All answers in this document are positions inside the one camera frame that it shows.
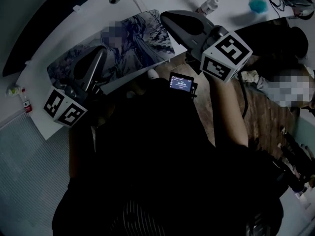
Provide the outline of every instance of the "wooden floor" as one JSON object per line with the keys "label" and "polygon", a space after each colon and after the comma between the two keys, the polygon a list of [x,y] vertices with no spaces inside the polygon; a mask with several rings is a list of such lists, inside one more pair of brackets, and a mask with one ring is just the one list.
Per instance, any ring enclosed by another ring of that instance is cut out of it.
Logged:
{"label": "wooden floor", "polygon": [[[194,77],[198,83],[197,98],[194,102],[199,113],[202,124],[207,132],[209,140],[215,144],[213,129],[213,112],[210,100],[210,88],[203,73],[197,75],[193,69],[185,63],[184,55],[171,59],[169,63],[157,67],[157,72],[162,78],[169,79],[170,72]],[[244,98],[239,82],[233,79],[237,92],[241,111],[244,109]],[[288,108],[282,108],[276,103],[267,99],[264,95],[246,89],[249,108],[245,116],[245,124],[250,139],[259,138],[259,148],[267,150],[275,158],[282,156],[278,143],[286,144],[280,134],[280,126],[285,126],[292,133],[297,120],[297,113],[291,113]]]}

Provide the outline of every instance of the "shoe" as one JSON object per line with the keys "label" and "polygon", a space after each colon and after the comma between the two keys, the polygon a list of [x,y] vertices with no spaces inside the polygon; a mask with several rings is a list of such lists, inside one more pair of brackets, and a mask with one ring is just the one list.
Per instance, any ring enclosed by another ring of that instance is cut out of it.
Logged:
{"label": "shoe", "polygon": [[281,134],[285,135],[285,134],[286,134],[286,129],[285,129],[285,127],[281,126],[281,127],[280,127],[280,132],[281,132]]}
{"label": "shoe", "polygon": [[158,73],[154,69],[150,69],[147,71],[149,80],[154,80],[159,78]]}
{"label": "shoe", "polygon": [[305,144],[301,144],[300,147],[303,148],[303,149],[309,149],[309,147],[307,145],[305,145]]}
{"label": "shoe", "polygon": [[243,72],[241,72],[241,75],[242,75],[243,82],[258,84],[259,75],[258,75],[256,70],[253,70],[250,72],[243,71]]}

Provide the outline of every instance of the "striped fabric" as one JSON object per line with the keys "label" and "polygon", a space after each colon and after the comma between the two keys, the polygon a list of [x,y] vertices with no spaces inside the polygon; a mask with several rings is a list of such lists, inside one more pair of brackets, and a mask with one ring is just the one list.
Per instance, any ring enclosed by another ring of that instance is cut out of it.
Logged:
{"label": "striped fabric", "polygon": [[68,129],[45,141],[27,114],[0,129],[0,231],[52,236],[51,223],[69,183]]}
{"label": "striped fabric", "polygon": [[120,235],[121,231],[127,236],[165,236],[163,227],[134,200],[125,205],[111,226],[112,235]]}

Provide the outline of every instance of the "plastic bottle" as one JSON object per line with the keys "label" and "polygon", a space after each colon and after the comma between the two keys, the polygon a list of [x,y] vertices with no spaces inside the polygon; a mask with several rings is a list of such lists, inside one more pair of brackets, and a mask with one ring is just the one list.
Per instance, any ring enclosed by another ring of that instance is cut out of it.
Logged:
{"label": "plastic bottle", "polygon": [[24,109],[25,109],[26,113],[29,113],[29,112],[32,111],[32,105],[31,105],[31,103],[30,103],[29,98],[28,98],[27,95],[26,95],[25,88],[23,88],[23,89],[21,90],[21,92],[22,92],[22,93],[21,93],[21,99],[22,99],[22,101],[23,101]]}
{"label": "plastic bottle", "polygon": [[219,0],[206,0],[198,9],[196,9],[196,12],[206,16],[211,12],[214,12],[217,9],[218,4]]}

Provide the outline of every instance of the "desk surface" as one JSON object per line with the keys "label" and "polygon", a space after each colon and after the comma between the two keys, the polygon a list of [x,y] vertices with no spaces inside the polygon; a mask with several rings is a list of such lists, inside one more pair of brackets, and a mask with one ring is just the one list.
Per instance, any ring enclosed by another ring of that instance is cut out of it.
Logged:
{"label": "desk surface", "polygon": [[[167,10],[190,10],[194,11],[206,0],[142,0],[148,10],[157,9],[160,13]],[[221,25],[228,31],[238,30],[260,22],[265,22],[279,18],[277,13],[272,8],[268,0],[268,11],[265,13],[251,12],[249,0],[219,0],[219,7],[207,18],[215,25]],[[286,7],[284,12],[279,12],[280,17],[293,16],[293,11],[290,7]],[[173,40],[175,54],[180,54],[186,49],[178,45]]]}
{"label": "desk surface", "polygon": [[[31,63],[27,65],[17,82],[21,87],[26,88],[33,107],[30,116],[43,137],[48,139],[62,127],[53,122],[42,109],[51,87],[47,73],[47,67],[51,62],[74,45],[100,31],[109,22],[121,21],[141,11],[151,9],[157,9],[160,13],[174,9],[194,10],[204,1],[121,0],[119,3],[113,5],[108,0],[88,0],[81,6],[79,13],[71,13],[42,43],[33,55]],[[207,17],[214,24],[222,25],[227,30],[237,30],[258,22],[278,18],[278,15],[269,3],[269,10],[259,15],[251,13],[248,3],[249,0],[220,0],[218,9]],[[293,12],[290,8],[287,8],[280,15],[282,17],[292,16]],[[173,39],[172,43],[177,55],[185,51],[185,48],[177,44]],[[137,74],[139,75],[144,71],[145,69],[140,70]],[[107,92],[118,88],[127,82],[127,79],[130,80],[135,76],[136,74],[132,74],[128,78],[121,78],[115,81],[113,85],[111,83],[108,84]]]}

